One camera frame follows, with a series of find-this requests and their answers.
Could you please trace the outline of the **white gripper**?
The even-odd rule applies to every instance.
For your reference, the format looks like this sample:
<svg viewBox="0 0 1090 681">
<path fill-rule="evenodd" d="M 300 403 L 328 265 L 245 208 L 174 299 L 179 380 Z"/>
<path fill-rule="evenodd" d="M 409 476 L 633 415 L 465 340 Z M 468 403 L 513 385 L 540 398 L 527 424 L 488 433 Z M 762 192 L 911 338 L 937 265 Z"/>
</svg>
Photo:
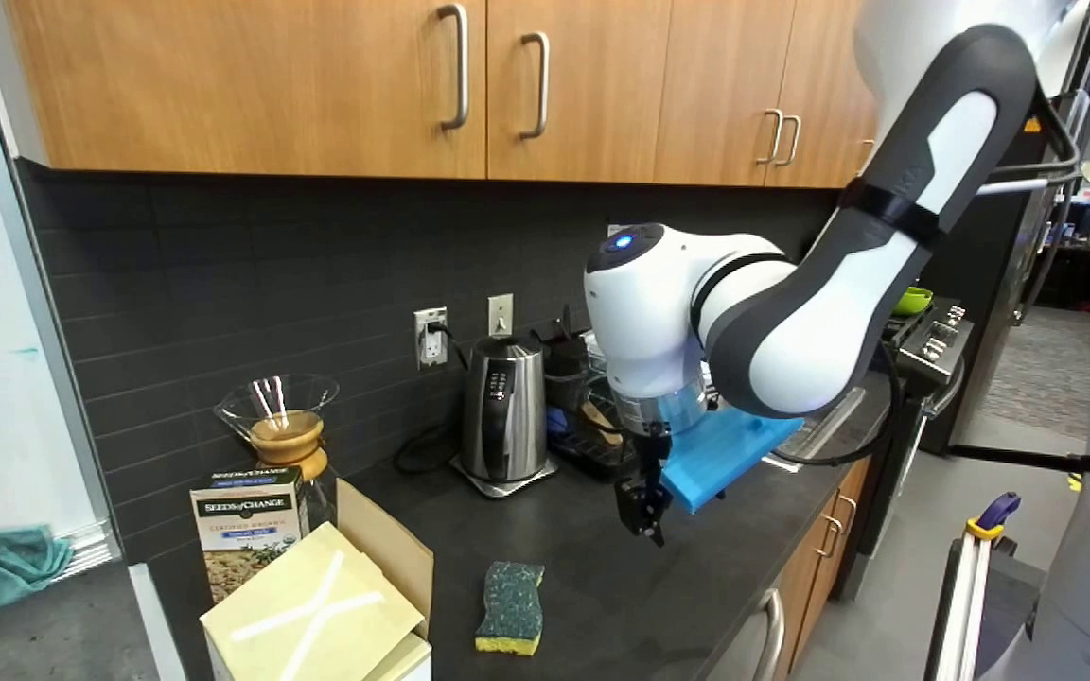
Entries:
<svg viewBox="0 0 1090 681">
<path fill-rule="evenodd" d="M 642 394 L 613 381 L 613 413 L 627 437 L 647 437 L 641 439 L 641 459 L 633 439 L 623 439 L 620 446 L 613 476 L 618 516 L 627 534 L 647 529 L 647 543 L 667 545 L 661 516 L 671 512 L 671 490 L 661 486 L 661 461 L 671 456 L 671 437 L 680 437 L 704 420 L 706 413 L 704 390 L 696 381 L 684 381 L 661 394 Z"/>
</svg>

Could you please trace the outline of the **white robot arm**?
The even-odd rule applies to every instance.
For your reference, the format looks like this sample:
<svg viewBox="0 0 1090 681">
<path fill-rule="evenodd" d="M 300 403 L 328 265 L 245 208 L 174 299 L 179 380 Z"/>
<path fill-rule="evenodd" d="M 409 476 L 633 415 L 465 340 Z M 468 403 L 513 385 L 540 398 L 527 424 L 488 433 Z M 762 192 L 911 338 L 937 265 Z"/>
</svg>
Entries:
<svg viewBox="0 0 1090 681">
<path fill-rule="evenodd" d="M 883 140 L 798 259 L 762 235 L 636 224 L 586 260 L 595 326 L 636 471 L 618 490 L 627 529 L 671 509 L 661 459 L 696 390 L 762 415 L 812 415 L 869 364 L 887 318 L 971 196 L 1008 179 L 1024 121 L 1053 121 L 1087 0 L 861 0 L 854 60 Z M 1033 620 L 988 681 L 1090 681 L 1090 433 L 1087 486 Z"/>
</svg>

